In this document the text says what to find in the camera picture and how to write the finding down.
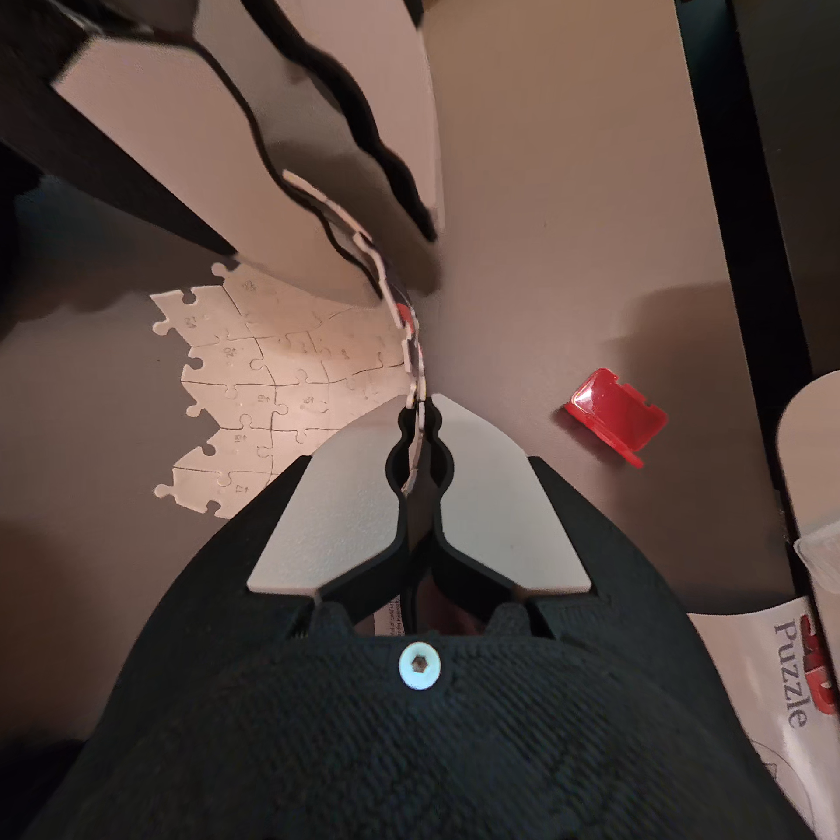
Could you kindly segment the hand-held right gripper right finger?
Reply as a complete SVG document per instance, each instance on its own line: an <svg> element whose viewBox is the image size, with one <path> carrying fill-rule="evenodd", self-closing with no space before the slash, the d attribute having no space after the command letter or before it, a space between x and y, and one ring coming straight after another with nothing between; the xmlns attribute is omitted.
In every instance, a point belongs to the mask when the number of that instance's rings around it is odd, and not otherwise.
<svg viewBox="0 0 840 840"><path fill-rule="evenodd" d="M437 588L488 622L505 603L592 591L572 540L523 449L443 394L427 399Z"/></svg>

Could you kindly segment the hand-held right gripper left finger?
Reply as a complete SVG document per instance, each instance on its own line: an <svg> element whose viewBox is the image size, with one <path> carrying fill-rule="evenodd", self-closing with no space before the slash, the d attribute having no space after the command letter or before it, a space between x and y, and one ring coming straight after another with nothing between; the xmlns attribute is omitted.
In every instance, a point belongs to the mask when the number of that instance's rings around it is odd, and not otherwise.
<svg viewBox="0 0 840 840"><path fill-rule="evenodd" d="M321 445L247 581L257 594L340 604L352 622L399 595L410 561L412 411L399 395Z"/></svg>

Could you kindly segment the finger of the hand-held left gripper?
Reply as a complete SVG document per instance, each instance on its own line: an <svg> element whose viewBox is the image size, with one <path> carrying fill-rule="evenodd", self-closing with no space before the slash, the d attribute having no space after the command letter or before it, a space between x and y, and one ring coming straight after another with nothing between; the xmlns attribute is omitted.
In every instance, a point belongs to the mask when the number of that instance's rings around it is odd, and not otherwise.
<svg viewBox="0 0 840 840"><path fill-rule="evenodd" d="M43 173L311 294L377 301L376 271L282 185L200 52L121 38L2 38L2 145Z"/></svg>
<svg viewBox="0 0 840 840"><path fill-rule="evenodd" d="M443 176L421 2L255 1L248 15L338 104L420 234L444 228Z"/></svg>

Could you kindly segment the white curved puzzle sheet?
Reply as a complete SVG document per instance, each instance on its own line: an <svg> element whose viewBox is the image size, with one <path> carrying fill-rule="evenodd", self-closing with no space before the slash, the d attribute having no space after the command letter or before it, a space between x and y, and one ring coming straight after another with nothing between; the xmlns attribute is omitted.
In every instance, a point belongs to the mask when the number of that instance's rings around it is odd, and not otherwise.
<svg viewBox="0 0 840 840"><path fill-rule="evenodd" d="M374 306L316 297L245 264L214 264L222 284L193 288L191 302L182 290L151 296L163 314L153 331L177 331L200 362L182 371L186 414L217 425L154 495L199 513L214 504L218 518L232 518L295 459L395 397L424 428L427 383L407 291L359 222L298 175L282 178L372 270Z"/></svg>

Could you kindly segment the red plastic piece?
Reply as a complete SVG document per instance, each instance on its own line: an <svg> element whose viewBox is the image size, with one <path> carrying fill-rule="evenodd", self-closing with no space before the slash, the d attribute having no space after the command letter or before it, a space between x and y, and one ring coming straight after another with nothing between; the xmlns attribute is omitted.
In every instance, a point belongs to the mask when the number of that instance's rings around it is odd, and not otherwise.
<svg viewBox="0 0 840 840"><path fill-rule="evenodd" d="M665 411L604 367L589 375L563 409L636 469L644 467L638 452L669 421Z"/></svg>

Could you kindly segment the printed instruction leaflet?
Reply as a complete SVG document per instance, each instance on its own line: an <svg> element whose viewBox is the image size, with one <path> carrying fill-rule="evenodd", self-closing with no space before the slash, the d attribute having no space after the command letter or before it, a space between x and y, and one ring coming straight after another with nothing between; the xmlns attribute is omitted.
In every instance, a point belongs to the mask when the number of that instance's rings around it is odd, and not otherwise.
<svg viewBox="0 0 840 840"><path fill-rule="evenodd" d="M831 669L806 598L738 615L621 621L594 602L534 613L557 636L563 658L593 666L574 699L607 673L630 676L681 703L709 731L733 741L741 730L766 770L817 838L838 838L838 711Z"/></svg>

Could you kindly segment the clear plastic container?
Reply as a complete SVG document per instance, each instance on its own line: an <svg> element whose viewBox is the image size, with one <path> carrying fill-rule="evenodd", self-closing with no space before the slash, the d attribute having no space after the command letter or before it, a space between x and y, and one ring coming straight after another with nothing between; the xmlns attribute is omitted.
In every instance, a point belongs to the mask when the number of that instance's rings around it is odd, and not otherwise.
<svg viewBox="0 0 840 840"><path fill-rule="evenodd" d="M804 532L794 543L812 581L823 591L839 594L839 520Z"/></svg>

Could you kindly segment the dark furniture panel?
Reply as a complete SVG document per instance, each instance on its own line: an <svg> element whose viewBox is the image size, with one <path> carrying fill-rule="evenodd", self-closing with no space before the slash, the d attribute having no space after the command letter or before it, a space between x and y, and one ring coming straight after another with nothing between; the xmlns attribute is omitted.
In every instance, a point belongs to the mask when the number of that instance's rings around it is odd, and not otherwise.
<svg viewBox="0 0 840 840"><path fill-rule="evenodd" d="M839 2L676 2L699 114L741 103L763 172L813 376L838 371Z"/></svg>

